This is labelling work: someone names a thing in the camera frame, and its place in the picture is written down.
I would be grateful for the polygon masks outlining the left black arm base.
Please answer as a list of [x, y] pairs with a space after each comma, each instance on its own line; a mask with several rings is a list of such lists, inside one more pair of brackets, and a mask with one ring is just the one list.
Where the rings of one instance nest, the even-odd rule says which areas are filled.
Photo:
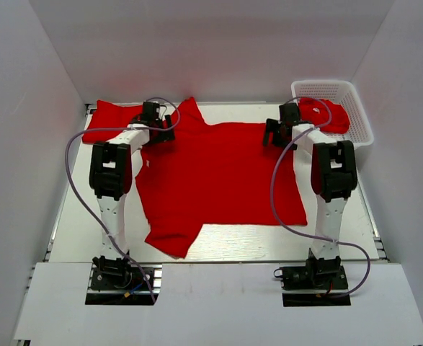
[[137, 267], [124, 272], [93, 266], [86, 291], [87, 306], [153, 306], [154, 301], [143, 274]]

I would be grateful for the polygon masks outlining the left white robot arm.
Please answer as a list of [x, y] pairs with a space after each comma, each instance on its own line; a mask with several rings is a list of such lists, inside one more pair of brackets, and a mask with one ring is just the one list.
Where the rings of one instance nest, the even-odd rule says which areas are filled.
[[89, 186], [97, 199], [102, 222], [102, 252], [94, 264], [102, 279], [114, 289], [125, 289], [135, 278], [125, 238], [125, 200], [133, 184], [132, 155], [142, 146], [174, 139], [170, 116], [160, 116], [162, 104], [148, 99], [128, 128], [107, 141], [92, 146]]

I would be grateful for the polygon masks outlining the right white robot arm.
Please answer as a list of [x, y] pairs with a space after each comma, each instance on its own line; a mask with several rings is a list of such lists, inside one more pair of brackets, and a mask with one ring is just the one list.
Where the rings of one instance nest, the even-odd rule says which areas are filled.
[[311, 155], [311, 187], [317, 199], [315, 234], [308, 259], [300, 267], [283, 267], [279, 278], [285, 290], [329, 290], [335, 283], [347, 288], [342, 276], [339, 235], [345, 205], [357, 186], [355, 149], [302, 120], [296, 103], [279, 106], [279, 120], [266, 120], [263, 144], [303, 149]]

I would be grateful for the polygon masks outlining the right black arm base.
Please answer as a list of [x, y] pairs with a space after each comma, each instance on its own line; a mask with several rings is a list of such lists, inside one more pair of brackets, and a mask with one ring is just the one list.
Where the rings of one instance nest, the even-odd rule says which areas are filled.
[[341, 265], [339, 271], [313, 279], [305, 266], [279, 267], [273, 272], [282, 288], [285, 308], [350, 306], [347, 276]]

